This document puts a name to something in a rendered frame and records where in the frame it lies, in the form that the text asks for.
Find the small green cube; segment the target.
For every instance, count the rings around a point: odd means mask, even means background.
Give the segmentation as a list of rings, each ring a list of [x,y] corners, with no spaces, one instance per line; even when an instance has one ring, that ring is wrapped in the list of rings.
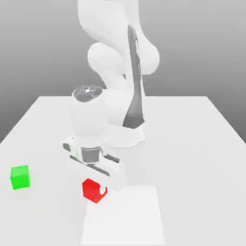
[[[11,168],[10,179],[14,190],[30,186],[30,173],[28,165]]]

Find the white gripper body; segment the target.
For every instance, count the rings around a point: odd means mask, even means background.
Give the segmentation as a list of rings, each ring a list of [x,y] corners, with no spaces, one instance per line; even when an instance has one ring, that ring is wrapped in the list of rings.
[[[100,154],[99,162],[89,164],[66,154],[64,163],[66,167],[80,175],[83,180],[88,178],[116,192],[126,185],[125,165],[118,158]]]

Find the small red cube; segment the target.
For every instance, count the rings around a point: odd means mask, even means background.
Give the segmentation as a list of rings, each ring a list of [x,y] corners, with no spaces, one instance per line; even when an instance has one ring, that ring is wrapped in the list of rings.
[[[99,193],[99,188],[100,184],[91,180],[91,179],[86,179],[82,183],[82,189],[83,189],[83,197],[87,198],[88,200],[98,203],[100,202],[106,195],[106,194],[100,194]]]

